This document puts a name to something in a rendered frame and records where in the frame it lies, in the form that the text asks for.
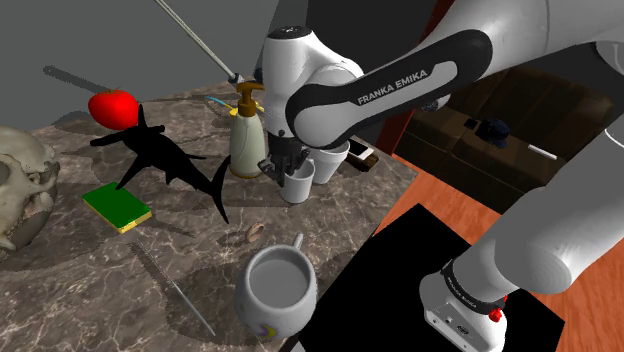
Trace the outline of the green and yellow sponge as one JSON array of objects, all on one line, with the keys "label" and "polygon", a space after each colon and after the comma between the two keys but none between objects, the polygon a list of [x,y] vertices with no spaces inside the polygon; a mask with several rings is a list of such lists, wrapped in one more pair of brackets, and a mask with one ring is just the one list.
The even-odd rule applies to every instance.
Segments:
[{"label": "green and yellow sponge", "polygon": [[124,188],[111,182],[85,193],[83,201],[119,234],[138,226],[151,216],[150,208]]}]

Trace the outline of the red tomato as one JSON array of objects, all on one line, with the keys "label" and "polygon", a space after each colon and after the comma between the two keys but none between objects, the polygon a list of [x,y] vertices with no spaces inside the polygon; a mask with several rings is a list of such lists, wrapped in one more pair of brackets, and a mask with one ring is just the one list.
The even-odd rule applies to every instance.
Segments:
[{"label": "red tomato", "polygon": [[107,90],[88,101],[88,110],[100,125],[112,130],[125,130],[138,123],[138,101],[123,90]]}]

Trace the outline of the thin grey metal rod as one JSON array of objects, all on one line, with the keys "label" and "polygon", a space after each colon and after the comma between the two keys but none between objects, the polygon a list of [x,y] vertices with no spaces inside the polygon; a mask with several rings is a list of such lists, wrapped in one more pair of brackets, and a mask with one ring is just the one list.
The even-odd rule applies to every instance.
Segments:
[{"label": "thin grey metal rod", "polygon": [[216,333],[215,333],[214,329],[208,324],[206,319],[202,316],[202,314],[198,311],[198,309],[190,301],[190,299],[186,296],[186,294],[181,290],[181,288],[176,284],[176,282],[171,279],[171,277],[162,268],[162,266],[158,263],[158,261],[154,258],[154,256],[149,253],[149,251],[144,246],[144,244],[140,240],[138,240],[138,239],[135,240],[135,243],[141,248],[141,250],[145,253],[145,255],[150,259],[150,261],[157,268],[157,270],[160,272],[160,274],[163,275],[164,278],[167,280],[167,282],[176,290],[176,292],[180,295],[180,297],[183,299],[183,301],[189,307],[189,309],[192,311],[192,313],[200,320],[200,322],[203,324],[203,326],[205,326],[206,329],[210,332],[210,334],[213,337],[215,337]]}]

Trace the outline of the black shark figure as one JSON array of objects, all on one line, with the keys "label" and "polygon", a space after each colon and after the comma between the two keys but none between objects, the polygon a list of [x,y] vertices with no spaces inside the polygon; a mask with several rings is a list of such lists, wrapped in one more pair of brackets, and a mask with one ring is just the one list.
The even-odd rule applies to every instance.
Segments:
[{"label": "black shark figure", "polygon": [[163,135],[164,125],[149,127],[145,120],[143,105],[138,107],[138,123],[123,131],[90,141],[91,146],[106,146],[116,142],[123,142],[126,147],[136,153],[137,157],[116,186],[123,188],[134,176],[147,167],[155,167],[165,173],[166,184],[176,178],[200,190],[213,199],[220,215],[226,223],[228,216],[222,201],[222,188],[226,172],[231,163],[228,155],[210,180],[192,162],[192,159],[201,159],[201,156],[185,153],[175,142]]}]

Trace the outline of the white phone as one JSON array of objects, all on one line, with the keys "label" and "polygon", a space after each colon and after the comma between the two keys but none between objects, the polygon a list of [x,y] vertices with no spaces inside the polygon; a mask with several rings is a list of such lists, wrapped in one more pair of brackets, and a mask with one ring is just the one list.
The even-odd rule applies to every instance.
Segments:
[{"label": "white phone", "polygon": [[350,146],[349,155],[355,157],[358,160],[364,161],[374,152],[371,147],[362,144],[359,141],[349,138],[348,142]]}]

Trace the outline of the small white cup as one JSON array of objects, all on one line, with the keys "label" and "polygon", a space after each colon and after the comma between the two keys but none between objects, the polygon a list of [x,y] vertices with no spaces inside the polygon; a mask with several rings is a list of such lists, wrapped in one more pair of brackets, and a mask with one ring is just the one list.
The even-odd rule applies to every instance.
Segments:
[{"label": "small white cup", "polygon": [[282,199],[290,204],[305,202],[310,194],[315,171],[314,161],[306,159],[292,175],[285,174],[284,184],[280,191]]}]

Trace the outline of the large white mug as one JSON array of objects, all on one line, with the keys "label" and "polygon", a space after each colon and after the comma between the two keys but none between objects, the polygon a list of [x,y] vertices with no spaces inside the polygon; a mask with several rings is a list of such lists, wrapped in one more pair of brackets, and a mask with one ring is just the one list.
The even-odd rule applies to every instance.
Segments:
[{"label": "large white mug", "polygon": [[301,251],[304,235],[291,245],[267,246],[247,262],[235,286],[239,320],[262,340],[284,339],[301,331],[317,303],[317,278]]}]

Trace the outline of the dark brown sofa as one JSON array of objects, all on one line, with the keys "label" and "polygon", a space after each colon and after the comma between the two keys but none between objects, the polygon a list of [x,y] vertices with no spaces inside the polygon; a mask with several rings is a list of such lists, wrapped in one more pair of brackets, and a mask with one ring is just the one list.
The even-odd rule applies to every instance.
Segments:
[{"label": "dark brown sofa", "polygon": [[590,88],[515,67],[457,90],[436,111],[416,110],[395,152],[504,213],[592,141],[612,109]]}]

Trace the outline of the dark brown flat box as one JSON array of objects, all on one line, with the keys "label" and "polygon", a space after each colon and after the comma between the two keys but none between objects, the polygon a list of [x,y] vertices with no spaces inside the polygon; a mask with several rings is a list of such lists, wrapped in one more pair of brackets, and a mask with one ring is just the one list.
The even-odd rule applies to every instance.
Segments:
[{"label": "dark brown flat box", "polygon": [[378,161],[379,157],[375,154],[375,150],[367,147],[361,154],[349,152],[346,161],[361,172],[368,172]]}]

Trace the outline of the black robot stand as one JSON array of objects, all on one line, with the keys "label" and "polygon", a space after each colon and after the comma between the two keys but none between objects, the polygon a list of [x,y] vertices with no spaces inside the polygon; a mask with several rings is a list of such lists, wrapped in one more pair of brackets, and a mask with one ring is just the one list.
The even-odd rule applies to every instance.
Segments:
[{"label": "black robot stand", "polygon": [[466,352],[426,322],[419,284],[463,253],[491,259],[493,248],[489,236],[469,245],[417,204],[357,251],[299,343],[305,352]]}]

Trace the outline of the blue and yellow stick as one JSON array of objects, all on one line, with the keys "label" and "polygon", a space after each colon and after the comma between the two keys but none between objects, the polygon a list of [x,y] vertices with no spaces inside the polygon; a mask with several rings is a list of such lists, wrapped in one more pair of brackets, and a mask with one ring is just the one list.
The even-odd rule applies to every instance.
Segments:
[{"label": "blue and yellow stick", "polygon": [[[229,109],[229,113],[230,113],[231,116],[236,116],[236,114],[238,113],[238,108],[235,108],[235,107],[225,103],[224,101],[222,101],[222,100],[220,100],[218,98],[215,98],[215,97],[212,97],[212,96],[204,96],[204,99],[212,101],[212,102],[215,102],[215,103],[218,103],[221,106],[224,106],[224,107],[228,108]],[[255,104],[256,104],[256,108],[257,109],[259,109],[261,112],[264,112],[264,108],[261,105],[259,105],[258,102],[256,102]]]}]

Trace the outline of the pale skull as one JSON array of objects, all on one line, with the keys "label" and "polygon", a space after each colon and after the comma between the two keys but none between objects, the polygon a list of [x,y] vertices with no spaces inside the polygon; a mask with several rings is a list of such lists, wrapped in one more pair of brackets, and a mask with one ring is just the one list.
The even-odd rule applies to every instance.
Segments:
[{"label": "pale skull", "polygon": [[30,200],[32,213],[54,206],[49,191],[56,185],[55,150],[22,130],[0,126],[0,165],[8,169],[0,184],[0,248],[15,251],[9,236],[25,217]]}]

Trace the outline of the cream pump bottle gold top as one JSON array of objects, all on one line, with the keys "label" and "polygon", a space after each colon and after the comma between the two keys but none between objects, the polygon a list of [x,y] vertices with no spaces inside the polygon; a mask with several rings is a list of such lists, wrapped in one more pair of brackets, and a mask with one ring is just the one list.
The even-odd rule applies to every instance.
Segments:
[{"label": "cream pump bottle gold top", "polygon": [[262,171],[258,163],[267,156],[263,126],[257,114],[258,104],[252,98],[253,90],[263,90],[261,83],[238,83],[241,94],[237,113],[231,119],[229,135],[230,171],[240,178],[255,178]]}]

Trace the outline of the long grey metal pole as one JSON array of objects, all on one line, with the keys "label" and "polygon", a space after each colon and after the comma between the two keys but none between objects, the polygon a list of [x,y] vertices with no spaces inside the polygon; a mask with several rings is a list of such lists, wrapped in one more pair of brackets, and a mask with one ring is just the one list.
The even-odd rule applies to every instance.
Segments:
[{"label": "long grey metal pole", "polygon": [[219,68],[227,75],[228,82],[236,86],[244,82],[241,74],[233,72],[204,42],[203,40],[184,22],[184,20],[166,3],[165,0],[153,0],[160,8],[176,22],[176,24],[192,39],[192,41],[205,53]]}]

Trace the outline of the white foam cup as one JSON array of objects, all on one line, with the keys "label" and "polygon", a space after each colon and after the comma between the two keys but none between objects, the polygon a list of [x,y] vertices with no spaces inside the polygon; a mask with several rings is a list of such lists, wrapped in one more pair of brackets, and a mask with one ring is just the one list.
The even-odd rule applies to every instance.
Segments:
[{"label": "white foam cup", "polygon": [[315,184],[327,183],[340,164],[346,160],[349,149],[348,141],[333,149],[312,149],[309,158],[314,161],[315,165],[313,182]]}]

